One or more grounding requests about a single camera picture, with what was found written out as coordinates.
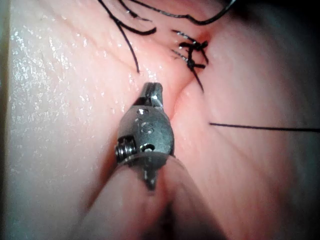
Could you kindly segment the right arm needle driver jaw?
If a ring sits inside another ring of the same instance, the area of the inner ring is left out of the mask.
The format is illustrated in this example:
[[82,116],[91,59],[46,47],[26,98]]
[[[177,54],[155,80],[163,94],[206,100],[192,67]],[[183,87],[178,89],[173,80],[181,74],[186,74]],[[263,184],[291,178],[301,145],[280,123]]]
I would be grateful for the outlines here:
[[154,108],[163,108],[163,86],[159,82],[151,83],[149,95]]
[[151,105],[151,90],[152,83],[146,82],[142,87],[139,97],[134,102],[134,105]]

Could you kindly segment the right arm needle driver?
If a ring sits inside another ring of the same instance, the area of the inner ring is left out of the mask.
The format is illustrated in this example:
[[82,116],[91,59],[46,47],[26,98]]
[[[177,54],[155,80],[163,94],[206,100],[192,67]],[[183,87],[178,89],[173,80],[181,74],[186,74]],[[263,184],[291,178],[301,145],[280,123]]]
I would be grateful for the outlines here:
[[143,152],[174,155],[175,138],[162,105],[133,105],[120,120],[115,146],[118,163]]

